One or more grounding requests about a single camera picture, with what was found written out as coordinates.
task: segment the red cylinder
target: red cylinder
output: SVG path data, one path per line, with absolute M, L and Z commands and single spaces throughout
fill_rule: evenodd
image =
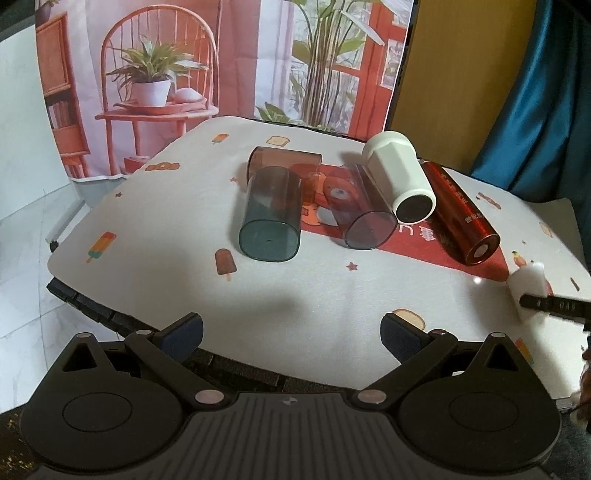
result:
M 499 248 L 501 237 L 460 186 L 441 165 L 421 165 L 437 198 L 434 214 L 447 228 L 466 265 L 488 260 Z

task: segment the white wall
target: white wall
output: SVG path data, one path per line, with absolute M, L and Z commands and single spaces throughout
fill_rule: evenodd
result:
M 35 27 L 0 43 L 0 219 L 69 182 L 41 90 Z

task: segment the printed backdrop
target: printed backdrop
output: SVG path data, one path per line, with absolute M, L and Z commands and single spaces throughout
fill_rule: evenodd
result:
M 413 0 L 37 3 L 48 118 L 67 174 L 83 181 L 128 176 L 214 116 L 367 140 L 384 128 Z M 134 84 L 109 75 L 142 39 L 207 67 L 178 77 L 165 108 L 138 108 Z M 176 95 L 187 87 L 203 98 Z

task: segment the white foam block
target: white foam block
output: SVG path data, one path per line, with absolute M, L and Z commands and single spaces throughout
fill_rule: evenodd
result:
M 509 285 L 509 291 L 515 302 L 515 308 L 517 308 L 519 318 L 523 322 L 543 322 L 549 317 L 550 314 L 546 312 L 525 309 L 519 305 L 519 299 L 525 294 L 542 298 L 548 296 L 543 263 L 533 262 L 516 270 L 509 276 L 507 285 Z

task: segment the white cylindrical container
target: white cylindrical container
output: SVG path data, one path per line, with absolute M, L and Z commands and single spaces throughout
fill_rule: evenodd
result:
M 428 218 L 437 200 L 412 143 L 399 132 L 382 132 L 363 148 L 366 168 L 400 223 Z

